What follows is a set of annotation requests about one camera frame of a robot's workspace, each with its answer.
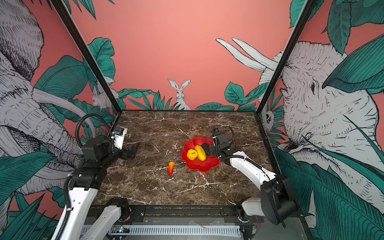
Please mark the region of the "red flower-shaped fruit bowl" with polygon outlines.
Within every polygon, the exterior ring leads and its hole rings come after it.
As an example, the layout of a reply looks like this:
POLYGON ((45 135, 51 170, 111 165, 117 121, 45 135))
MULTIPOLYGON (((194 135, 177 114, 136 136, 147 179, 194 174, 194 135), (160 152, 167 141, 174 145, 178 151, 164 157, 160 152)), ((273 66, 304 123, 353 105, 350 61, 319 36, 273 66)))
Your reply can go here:
POLYGON ((184 144, 181 158, 190 170, 198 170, 199 172, 206 173, 220 164, 220 160, 217 157, 207 156, 205 161, 200 161, 198 158, 192 161, 187 157, 187 153, 190 149, 194 149, 197 145, 202 146, 202 144, 208 144, 211 146, 214 144, 214 141, 203 137, 195 137, 193 140, 187 141, 184 144))

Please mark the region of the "yellow fake mango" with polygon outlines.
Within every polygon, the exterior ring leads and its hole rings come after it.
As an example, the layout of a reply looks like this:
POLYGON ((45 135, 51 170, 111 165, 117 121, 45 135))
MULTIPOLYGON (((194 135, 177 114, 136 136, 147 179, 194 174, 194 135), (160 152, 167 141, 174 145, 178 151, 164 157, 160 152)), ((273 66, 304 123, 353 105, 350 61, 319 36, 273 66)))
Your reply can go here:
POLYGON ((197 152, 197 156, 198 156, 198 159, 200 161, 205 161, 207 159, 206 152, 205 152, 205 150, 203 149, 202 146, 196 145, 195 146, 195 151, 197 152))

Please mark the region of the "yellow fake apple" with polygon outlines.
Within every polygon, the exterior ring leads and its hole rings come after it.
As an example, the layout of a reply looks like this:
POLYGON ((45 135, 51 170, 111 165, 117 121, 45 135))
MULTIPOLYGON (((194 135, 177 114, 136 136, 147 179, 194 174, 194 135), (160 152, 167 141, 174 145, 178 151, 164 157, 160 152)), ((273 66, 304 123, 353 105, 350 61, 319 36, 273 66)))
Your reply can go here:
POLYGON ((198 157, 198 152, 195 149, 190 149, 187 152, 187 158, 191 161, 195 160, 198 157))

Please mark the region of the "orange red fake carrot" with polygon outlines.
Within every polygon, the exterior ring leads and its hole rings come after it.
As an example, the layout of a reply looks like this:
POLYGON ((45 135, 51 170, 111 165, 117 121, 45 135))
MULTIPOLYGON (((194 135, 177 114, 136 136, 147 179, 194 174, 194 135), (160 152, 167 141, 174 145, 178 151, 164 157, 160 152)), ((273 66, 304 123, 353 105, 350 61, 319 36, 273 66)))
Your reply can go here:
POLYGON ((170 162, 168 165, 168 174, 172 175, 174 173, 174 168, 175 168, 175 162, 170 162))

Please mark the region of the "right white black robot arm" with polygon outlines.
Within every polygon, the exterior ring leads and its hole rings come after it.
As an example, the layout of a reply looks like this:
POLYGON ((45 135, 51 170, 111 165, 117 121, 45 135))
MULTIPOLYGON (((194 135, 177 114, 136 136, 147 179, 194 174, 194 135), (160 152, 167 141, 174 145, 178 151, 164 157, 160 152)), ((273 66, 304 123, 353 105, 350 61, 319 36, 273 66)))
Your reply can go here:
POLYGON ((261 216, 274 225, 299 210, 299 204, 290 179, 262 167, 244 151, 229 141, 225 132, 212 129, 213 146, 210 155, 245 175, 260 191, 258 198, 249 198, 240 203, 240 210, 246 217, 261 216))

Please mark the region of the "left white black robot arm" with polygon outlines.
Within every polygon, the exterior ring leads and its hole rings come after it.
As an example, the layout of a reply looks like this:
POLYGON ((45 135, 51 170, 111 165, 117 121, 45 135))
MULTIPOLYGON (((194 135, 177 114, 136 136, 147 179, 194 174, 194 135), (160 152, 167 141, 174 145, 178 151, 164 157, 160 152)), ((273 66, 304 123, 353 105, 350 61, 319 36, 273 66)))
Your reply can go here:
POLYGON ((133 160, 139 145, 123 148, 123 137, 111 140, 95 138, 81 145, 84 161, 64 184, 66 205, 52 236, 54 240, 102 240, 115 222, 125 222, 132 216, 128 199, 114 197, 85 235, 81 235, 91 205, 101 188, 107 169, 117 160, 133 160))

